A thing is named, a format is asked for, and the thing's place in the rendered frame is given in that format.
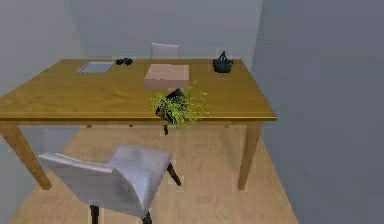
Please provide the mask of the dark vase with green plant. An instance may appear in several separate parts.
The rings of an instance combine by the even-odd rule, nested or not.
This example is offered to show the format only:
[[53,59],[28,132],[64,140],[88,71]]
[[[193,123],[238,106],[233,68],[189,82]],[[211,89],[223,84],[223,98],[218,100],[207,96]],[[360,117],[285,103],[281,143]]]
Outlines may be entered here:
[[166,126],[186,129],[189,123],[194,124],[201,117],[210,115],[210,105],[206,101],[208,93],[204,90],[194,93],[198,85],[199,81],[194,80],[186,90],[176,88],[169,94],[155,92],[149,104],[155,110],[155,115],[167,122]]

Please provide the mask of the pink flat box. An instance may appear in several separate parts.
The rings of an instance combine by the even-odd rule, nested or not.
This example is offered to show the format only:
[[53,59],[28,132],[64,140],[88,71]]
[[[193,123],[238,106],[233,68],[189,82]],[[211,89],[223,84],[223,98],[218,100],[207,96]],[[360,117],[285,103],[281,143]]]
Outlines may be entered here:
[[172,64],[151,64],[144,85],[153,90],[168,90],[189,86],[189,66]]

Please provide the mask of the grey chair with black legs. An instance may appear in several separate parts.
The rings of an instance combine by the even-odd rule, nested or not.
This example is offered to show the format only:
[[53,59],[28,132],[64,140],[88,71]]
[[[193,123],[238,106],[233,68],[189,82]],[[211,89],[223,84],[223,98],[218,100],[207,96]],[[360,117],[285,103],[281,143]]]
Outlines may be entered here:
[[163,176],[169,174],[176,184],[181,183],[171,162],[172,153],[144,146],[123,144],[105,163],[53,152],[43,153],[39,159],[90,206],[91,224],[99,224],[102,208],[152,224],[150,207]]
[[177,59],[180,57],[180,46],[152,43],[151,57],[153,59]]

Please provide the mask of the grey flat laptop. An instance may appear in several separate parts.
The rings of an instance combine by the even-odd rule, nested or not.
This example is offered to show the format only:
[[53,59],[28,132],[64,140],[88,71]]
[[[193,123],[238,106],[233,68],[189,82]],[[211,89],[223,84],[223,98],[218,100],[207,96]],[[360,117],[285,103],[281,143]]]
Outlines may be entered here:
[[77,73],[106,73],[112,65],[113,62],[87,62],[77,70]]

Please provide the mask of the brown wooden table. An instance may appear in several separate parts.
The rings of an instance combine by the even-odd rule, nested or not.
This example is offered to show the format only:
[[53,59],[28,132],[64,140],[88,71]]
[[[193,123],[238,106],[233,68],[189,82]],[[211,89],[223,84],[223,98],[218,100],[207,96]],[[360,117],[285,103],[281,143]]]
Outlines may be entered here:
[[137,59],[129,66],[114,64],[101,74],[80,74],[86,59],[63,59],[0,98],[0,135],[13,149],[40,187],[51,188],[31,150],[22,125],[161,125],[149,105],[151,90],[144,77],[152,64],[187,65],[191,80],[208,93],[207,125],[246,126],[238,188],[245,188],[262,125],[277,116],[245,64],[234,61],[220,75],[210,59]]

